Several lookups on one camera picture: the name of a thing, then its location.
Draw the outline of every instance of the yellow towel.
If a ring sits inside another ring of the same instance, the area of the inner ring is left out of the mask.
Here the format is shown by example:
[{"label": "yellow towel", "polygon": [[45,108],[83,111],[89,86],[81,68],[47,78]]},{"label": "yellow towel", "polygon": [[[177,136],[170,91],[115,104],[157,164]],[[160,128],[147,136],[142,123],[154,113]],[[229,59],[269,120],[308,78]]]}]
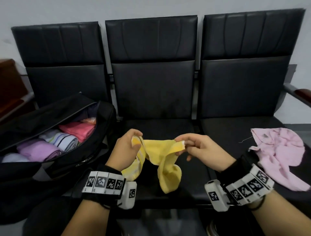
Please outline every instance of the yellow towel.
[{"label": "yellow towel", "polygon": [[134,136],[132,145],[142,144],[135,161],[122,171],[123,176],[134,181],[142,171],[145,159],[158,167],[158,179],[164,193],[175,191],[181,180],[181,169],[175,165],[177,156],[175,152],[185,149],[184,141],[174,140],[143,140]]}]

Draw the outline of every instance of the forearm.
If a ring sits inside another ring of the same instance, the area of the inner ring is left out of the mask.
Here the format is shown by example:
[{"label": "forearm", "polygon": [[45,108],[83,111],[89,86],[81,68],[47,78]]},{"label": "forearm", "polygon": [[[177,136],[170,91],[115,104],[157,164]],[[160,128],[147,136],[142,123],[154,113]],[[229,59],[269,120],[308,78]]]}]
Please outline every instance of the forearm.
[{"label": "forearm", "polygon": [[83,200],[62,236],[103,236],[106,234],[109,210],[99,203]]},{"label": "forearm", "polygon": [[274,190],[253,215],[266,236],[311,235],[311,220]]}]

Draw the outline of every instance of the open duffel bag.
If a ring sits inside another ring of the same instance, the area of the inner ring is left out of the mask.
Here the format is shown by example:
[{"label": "open duffel bag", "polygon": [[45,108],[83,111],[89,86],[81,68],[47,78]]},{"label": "open duffel bag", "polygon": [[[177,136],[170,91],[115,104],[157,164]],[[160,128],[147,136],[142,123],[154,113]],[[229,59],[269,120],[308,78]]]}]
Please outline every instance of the open duffel bag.
[{"label": "open duffel bag", "polygon": [[59,125],[96,118],[95,128],[83,143],[42,162],[8,162],[0,159],[0,224],[25,219],[44,199],[72,188],[98,158],[105,136],[116,123],[114,106],[95,102],[79,93],[0,126],[0,157],[17,153],[18,146]]}]

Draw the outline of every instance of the pink towel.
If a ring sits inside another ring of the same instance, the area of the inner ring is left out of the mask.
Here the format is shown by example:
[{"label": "pink towel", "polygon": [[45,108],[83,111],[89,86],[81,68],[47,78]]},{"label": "pink towel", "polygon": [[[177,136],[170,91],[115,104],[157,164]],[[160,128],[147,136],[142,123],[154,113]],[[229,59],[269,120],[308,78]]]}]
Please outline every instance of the pink towel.
[{"label": "pink towel", "polygon": [[251,129],[258,147],[251,146],[258,164],[276,182],[293,191],[307,191],[306,182],[290,172],[289,166],[298,166],[304,154],[304,143],[292,130],[286,128]]},{"label": "pink towel", "polygon": [[95,125],[81,122],[71,122],[58,126],[63,132],[76,136],[80,143],[83,143],[94,131]]},{"label": "pink towel", "polygon": [[32,139],[19,144],[17,151],[33,162],[43,162],[61,154],[58,147],[42,139]]}]

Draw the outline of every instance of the black leather chair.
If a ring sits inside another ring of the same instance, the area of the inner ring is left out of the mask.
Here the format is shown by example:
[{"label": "black leather chair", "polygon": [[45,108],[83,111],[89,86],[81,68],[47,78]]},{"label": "black leather chair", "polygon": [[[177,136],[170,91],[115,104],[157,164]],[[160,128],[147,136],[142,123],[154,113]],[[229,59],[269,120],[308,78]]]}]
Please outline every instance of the black leather chair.
[{"label": "black leather chair", "polygon": [[111,102],[98,22],[17,26],[12,32],[40,107],[78,92]]},{"label": "black leather chair", "polygon": [[[204,17],[198,118],[204,133],[235,158],[256,146],[251,128],[284,127],[273,114],[303,15],[292,9]],[[300,166],[290,169],[311,184],[305,147]],[[289,200],[311,201],[311,191],[277,183],[275,189]]]},{"label": "black leather chair", "polygon": [[[197,16],[106,21],[122,133],[139,129],[145,139],[174,139],[193,133],[191,120]],[[209,204],[207,168],[182,155],[179,188],[165,195],[157,166],[144,163],[137,181],[136,206],[185,208]]]}]

